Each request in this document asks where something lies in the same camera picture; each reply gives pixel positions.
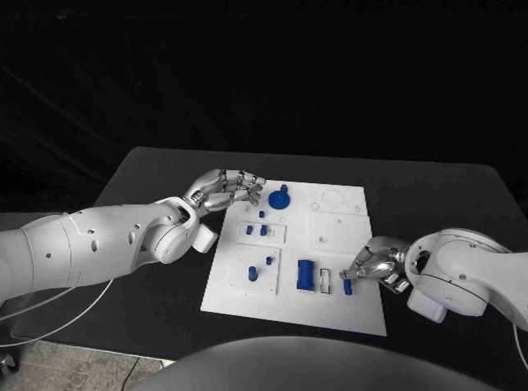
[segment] robotic hand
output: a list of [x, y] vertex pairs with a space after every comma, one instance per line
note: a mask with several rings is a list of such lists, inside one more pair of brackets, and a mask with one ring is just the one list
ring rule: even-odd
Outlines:
[[169, 263], [190, 247], [201, 253], [217, 234], [200, 218], [236, 201], [257, 205], [263, 178], [214, 169], [182, 197], [47, 216], [0, 232], [0, 302], [41, 289], [102, 283], [145, 263]]
[[528, 331], [528, 253], [511, 253], [488, 236], [449, 229], [411, 245], [370, 239], [342, 279], [377, 279], [394, 292], [413, 285], [407, 306], [440, 323], [447, 310], [482, 316], [491, 304]]

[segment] cable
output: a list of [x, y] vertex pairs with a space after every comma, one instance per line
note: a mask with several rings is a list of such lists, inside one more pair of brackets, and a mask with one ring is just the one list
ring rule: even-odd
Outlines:
[[519, 348], [519, 343], [518, 343], [518, 333], [517, 333], [517, 325], [512, 324], [512, 331], [514, 331], [514, 341], [517, 342], [517, 350], [519, 354], [519, 358], [522, 360], [522, 363], [525, 365], [525, 370], [528, 371], [528, 364], [525, 363], [525, 356], [522, 355], [522, 350]]
[[67, 327], [70, 324], [73, 324], [79, 318], [84, 315], [84, 313], [90, 310], [90, 308], [95, 306], [95, 304], [97, 303], [99, 299], [102, 298], [106, 290], [107, 290], [107, 287], [110, 286], [110, 283], [113, 282], [113, 280], [109, 281], [107, 283], [107, 286], [105, 287], [103, 291], [99, 293], [99, 296], [96, 298], [96, 300], [93, 301], [93, 303], [90, 304], [90, 306], [84, 309], [84, 311], [82, 312], [82, 314], [69, 322], [64, 324], [64, 326], [60, 326], [56, 330], [53, 330], [51, 332], [48, 332], [44, 336], [40, 336], [37, 338], [34, 338], [33, 340], [25, 340], [24, 342], [17, 342], [15, 344], [5, 344], [5, 345], [0, 345], [0, 348], [8, 348], [10, 346], [18, 346], [18, 345], [24, 345], [27, 344], [28, 342], [33, 342], [35, 340], [40, 340], [41, 338], [44, 338], [46, 336], [50, 336], [51, 334], [54, 334], [56, 332], [59, 332], [64, 327]]
[[53, 301], [54, 299], [57, 299], [60, 296], [64, 296], [70, 291], [73, 291], [73, 289], [76, 289], [79, 287], [79, 280], [76, 281], [76, 285], [73, 287], [70, 287], [66, 291], [63, 291], [61, 293], [59, 293], [56, 296], [53, 296], [50, 299], [46, 299], [44, 301], [41, 301], [40, 303], [31, 305], [30, 307], [24, 308], [22, 310], [18, 310], [17, 312], [14, 312], [12, 314], [7, 314], [4, 315], [1, 318], [0, 318], [0, 322], [8, 318], [11, 318], [12, 316], [17, 316], [20, 314], [22, 314], [24, 312], [30, 311], [31, 309], [40, 307], [41, 305], [50, 303], [50, 301]]
[[123, 391], [123, 390], [125, 390], [126, 380], [128, 380], [128, 379], [129, 379], [129, 377], [131, 377], [131, 373], [132, 373], [132, 370], [135, 369], [135, 366], [136, 366], [138, 360], [139, 360], [139, 357], [136, 357], [136, 361], [135, 361], [135, 363], [132, 364], [132, 367], [131, 367], [129, 373], [126, 374], [125, 381], [123, 381], [123, 385], [120, 386], [120, 391]]

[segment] white board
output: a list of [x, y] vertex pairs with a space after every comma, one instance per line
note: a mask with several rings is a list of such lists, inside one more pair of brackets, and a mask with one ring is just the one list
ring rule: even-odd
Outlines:
[[[267, 197], [282, 184], [290, 204], [275, 210]], [[364, 189], [267, 181], [260, 194], [256, 208], [237, 202], [226, 210], [201, 310], [385, 336], [377, 281], [354, 281], [347, 296], [338, 276], [373, 237]], [[266, 254], [275, 257], [270, 265]], [[315, 262], [313, 292], [296, 289], [299, 259]], [[254, 282], [250, 266], [259, 270]], [[321, 293], [321, 269], [328, 269], [329, 294]]]

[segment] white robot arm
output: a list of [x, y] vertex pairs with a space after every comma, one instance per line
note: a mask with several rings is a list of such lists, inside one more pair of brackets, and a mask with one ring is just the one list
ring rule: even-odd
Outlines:
[[0, 232], [0, 302], [102, 283], [145, 263], [171, 263], [190, 247], [205, 253], [217, 234], [200, 218], [239, 200], [257, 205], [264, 183], [243, 171], [214, 169], [181, 198], [83, 209]]
[[411, 245], [375, 237], [341, 278], [374, 278], [394, 293], [411, 284], [407, 305], [437, 323], [447, 310], [482, 316], [491, 304], [528, 331], [528, 253], [511, 253], [478, 232], [449, 229]]

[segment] black curtain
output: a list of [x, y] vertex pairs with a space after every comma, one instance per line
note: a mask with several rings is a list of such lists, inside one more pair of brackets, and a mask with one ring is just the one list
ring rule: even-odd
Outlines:
[[0, 7], [0, 165], [44, 186], [141, 145], [478, 163], [528, 198], [527, 3]]

